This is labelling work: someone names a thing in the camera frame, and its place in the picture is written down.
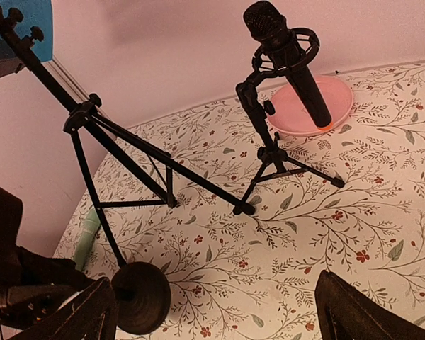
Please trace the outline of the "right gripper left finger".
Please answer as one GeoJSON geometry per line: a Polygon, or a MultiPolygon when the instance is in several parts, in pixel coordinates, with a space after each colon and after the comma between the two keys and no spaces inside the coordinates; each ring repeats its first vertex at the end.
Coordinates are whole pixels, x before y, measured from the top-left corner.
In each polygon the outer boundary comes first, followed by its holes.
{"type": "Polygon", "coordinates": [[[6,324],[14,339],[114,339],[118,306],[100,278],[79,294],[68,285],[27,285],[6,292],[6,324]]]}

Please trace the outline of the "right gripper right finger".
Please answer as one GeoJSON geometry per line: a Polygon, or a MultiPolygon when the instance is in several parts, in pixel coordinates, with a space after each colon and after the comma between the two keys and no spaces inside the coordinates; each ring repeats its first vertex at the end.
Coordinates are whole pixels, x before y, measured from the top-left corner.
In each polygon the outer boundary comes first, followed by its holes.
{"type": "Polygon", "coordinates": [[[379,306],[333,272],[320,273],[314,296],[323,339],[425,339],[425,329],[379,306]]]}

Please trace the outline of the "black round-base mic stand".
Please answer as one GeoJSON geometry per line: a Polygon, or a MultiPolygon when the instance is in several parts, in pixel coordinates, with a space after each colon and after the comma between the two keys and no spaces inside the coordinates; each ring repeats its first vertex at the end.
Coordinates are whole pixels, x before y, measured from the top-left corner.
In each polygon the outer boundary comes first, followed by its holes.
{"type": "MultiPolygon", "coordinates": [[[[22,200],[0,187],[0,326],[10,327],[6,324],[6,292],[11,287],[68,285],[77,295],[94,281],[76,270],[71,259],[47,258],[17,246],[22,214],[22,200]]],[[[169,313],[171,291],[159,268],[129,263],[109,281],[118,306],[116,330],[145,335],[162,325],[169,313]]]]}

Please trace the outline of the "teal toy microphone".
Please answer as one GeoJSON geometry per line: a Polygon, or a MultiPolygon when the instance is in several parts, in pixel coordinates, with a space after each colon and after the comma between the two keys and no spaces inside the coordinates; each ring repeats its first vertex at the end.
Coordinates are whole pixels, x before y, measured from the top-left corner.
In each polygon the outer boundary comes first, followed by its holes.
{"type": "Polygon", "coordinates": [[[75,246],[73,261],[75,262],[76,270],[83,270],[86,260],[91,253],[91,249],[100,226],[101,222],[98,218],[96,210],[93,208],[88,212],[84,219],[81,228],[81,234],[75,246]]]}

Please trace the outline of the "black microphone orange end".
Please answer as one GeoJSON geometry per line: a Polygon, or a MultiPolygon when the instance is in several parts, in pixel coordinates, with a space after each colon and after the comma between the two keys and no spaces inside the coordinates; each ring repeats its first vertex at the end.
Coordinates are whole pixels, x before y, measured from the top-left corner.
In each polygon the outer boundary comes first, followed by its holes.
{"type": "Polygon", "coordinates": [[[262,114],[256,87],[265,79],[285,77],[295,90],[316,85],[308,64],[319,52],[319,38],[308,28],[289,28],[285,16],[269,1],[257,1],[243,14],[251,37],[260,43],[252,59],[253,72],[236,86],[242,108],[262,114]]]}

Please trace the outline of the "black tripod music stand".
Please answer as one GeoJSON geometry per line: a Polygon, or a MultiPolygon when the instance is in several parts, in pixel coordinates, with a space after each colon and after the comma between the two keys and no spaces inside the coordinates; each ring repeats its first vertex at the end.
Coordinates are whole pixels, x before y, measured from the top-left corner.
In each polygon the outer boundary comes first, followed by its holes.
{"type": "Polygon", "coordinates": [[[10,8],[6,15],[3,14],[0,7],[0,36],[4,42],[13,50],[17,58],[39,79],[44,87],[61,103],[68,111],[69,116],[65,121],[63,130],[70,135],[74,151],[81,168],[81,173],[91,197],[91,201],[101,222],[103,231],[115,255],[119,267],[126,266],[118,244],[109,227],[104,210],[106,208],[127,208],[142,207],[151,205],[167,205],[169,208],[175,208],[177,205],[173,189],[173,174],[178,173],[188,180],[198,184],[217,197],[230,203],[234,211],[253,215],[255,209],[247,202],[241,201],[234,195],[224,191],[219,186],[209,182],[206,178],[196,174],[182,164],[171,158],[168,152],[165,152],[153,144],[144,141],[137,135],[132,134],[125,128],[114,123],[112,120],[99,113],[102,105],[101,99],[96,94],[90,94],[89,97],[78,103],[63,88],[63,86],[48,72],[41,61],[31,50],[35,41],[43,41],[44,33],[37,27],[30,29],[30,35],[23,38],[15,32],[15,27],[24,19],[23,14],[17,8],[10,8]],[[142,182],[153,194],[154,200],[134,200],[109,202],[99,199],[91,172],[84,154],[79,136],[79,130],[85,129],[96,141],[98,141],[112,156],[114,156],[134,177],[142,182]],[[145,172],[118,144],[111,138],[116,135],[128,144],[144,152],[151,164],[160,162],[165,166],[165,172],[159,175],[160,180],[155,181],[147,172],[145,172]]]}

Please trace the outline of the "pink plastic plate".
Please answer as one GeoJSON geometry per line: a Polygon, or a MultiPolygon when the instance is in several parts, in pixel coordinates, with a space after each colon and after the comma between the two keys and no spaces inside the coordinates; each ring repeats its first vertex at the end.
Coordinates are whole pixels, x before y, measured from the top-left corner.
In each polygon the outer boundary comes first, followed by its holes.
{"type": "Polygon", "coordinates": [[[316,76],[310,91],[286,84],[272,95],[275,113],[267,120],[278,132],[296,137],[329,132],[350,116],[354,102],[351,87],[336,76],[316,76]]]}

